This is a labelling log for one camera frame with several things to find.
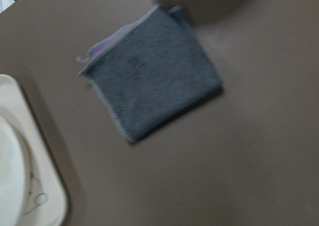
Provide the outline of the cream rabbit tray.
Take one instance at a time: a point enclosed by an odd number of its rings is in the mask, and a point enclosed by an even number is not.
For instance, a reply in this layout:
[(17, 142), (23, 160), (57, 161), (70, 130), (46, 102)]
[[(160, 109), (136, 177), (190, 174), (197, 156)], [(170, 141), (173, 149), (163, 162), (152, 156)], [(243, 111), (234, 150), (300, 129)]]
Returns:
[(0, 76), (0, 117), (14, 129), (24, 153), (26, 190), (16, 226), (61, 226), (68, 198), (36, 119), (19, 83)]

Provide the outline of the white round plate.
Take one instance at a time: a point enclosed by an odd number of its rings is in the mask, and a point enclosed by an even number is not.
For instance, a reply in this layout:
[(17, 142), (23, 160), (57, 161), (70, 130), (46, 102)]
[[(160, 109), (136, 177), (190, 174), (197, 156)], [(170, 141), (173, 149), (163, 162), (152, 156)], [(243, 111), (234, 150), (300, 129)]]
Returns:
[(25, 202), (26, 171), (21, 143), (12, 126), (0, 118), (0, 224), (17, 225)]

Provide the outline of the grey folded cloth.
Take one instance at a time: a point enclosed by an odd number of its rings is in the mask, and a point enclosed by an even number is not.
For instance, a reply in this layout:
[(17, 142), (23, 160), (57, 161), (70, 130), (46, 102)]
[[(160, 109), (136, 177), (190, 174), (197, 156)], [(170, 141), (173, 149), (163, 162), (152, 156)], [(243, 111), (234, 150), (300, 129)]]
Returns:
[(92, 46), (79, 75), (130, 142), (222, 85), (184, 9), (159, 4)]

